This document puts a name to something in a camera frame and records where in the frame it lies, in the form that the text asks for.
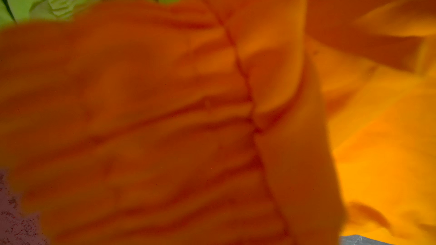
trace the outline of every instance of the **yellow fabric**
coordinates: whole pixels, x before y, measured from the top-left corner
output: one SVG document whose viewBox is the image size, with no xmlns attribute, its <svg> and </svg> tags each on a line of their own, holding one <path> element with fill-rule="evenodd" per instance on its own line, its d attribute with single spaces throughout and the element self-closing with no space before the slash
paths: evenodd
<svg viewBox="0 0 436 245">
<path fill-rule="evenodd" d="M 54 244 L 329 245 L 331 149 L 343 235 L 436 244 L 434 6 L 113 0 L 10 28 L 0 162 Z"/>
</svg>

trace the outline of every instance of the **purple surface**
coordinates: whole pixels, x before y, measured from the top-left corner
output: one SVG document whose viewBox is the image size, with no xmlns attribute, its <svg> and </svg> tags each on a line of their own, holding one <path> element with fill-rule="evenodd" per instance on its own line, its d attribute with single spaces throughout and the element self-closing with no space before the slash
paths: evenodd
<svg viewBox="0 0 436 245">
<path fill-rule="evenodd" d="M 5 170 L 0 170 L 0 245 L 48 245 L 38 215 L 20 214 L 19 197 L 10 193 L 6 175 Z"/>
</svg>

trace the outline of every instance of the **orange fabric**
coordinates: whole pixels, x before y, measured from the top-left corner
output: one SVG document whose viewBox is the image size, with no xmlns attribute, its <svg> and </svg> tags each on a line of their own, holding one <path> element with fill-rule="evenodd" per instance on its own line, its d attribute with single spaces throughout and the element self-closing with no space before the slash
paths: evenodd
<svg viewBox="0 0 436 245">
<path fill-rule="evenodd" d="M 54 244 L 335 244 L 330 143 L 343 235 L 436 244 L 434 6 L 114 0 L 5 30 L 0 162 Z"/>
<path fill-rule="evenodd" d="M 1 160 L 52 244 L 337 244 L 306 2 L 113 0 L 5 30 Z"/>
</svg>

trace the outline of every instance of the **orange garment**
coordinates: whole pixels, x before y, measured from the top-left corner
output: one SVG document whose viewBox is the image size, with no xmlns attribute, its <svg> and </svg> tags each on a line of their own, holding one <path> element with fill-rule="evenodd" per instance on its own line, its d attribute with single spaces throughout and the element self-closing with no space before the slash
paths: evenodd
<svg viewBox="0 0 436 245">
<path fill-rule="evenodd" d="M 116 0 L 9 29 L 1 162 L 55 244 L 335 244 L 326 126 L 342 234 L 434 245 L 434 6 Z"/>
<path fill-rule="evenodd" d="M 1 160 L 52 244 L 337 244 L 306 2 L 112 0 L 5 30 Z"/>
</svg>

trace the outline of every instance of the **gathered fabric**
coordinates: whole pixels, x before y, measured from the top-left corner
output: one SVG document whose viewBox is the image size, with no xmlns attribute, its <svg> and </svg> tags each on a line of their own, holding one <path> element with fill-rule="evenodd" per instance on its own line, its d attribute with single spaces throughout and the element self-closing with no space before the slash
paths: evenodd
<svg viewBox="0 0 436 245">
<path fill-rule="evenodd" d="M 435 244 L 435 5 L 107 0 L 9 27 L 0 165 L 54 245 Z"/>
</svg>

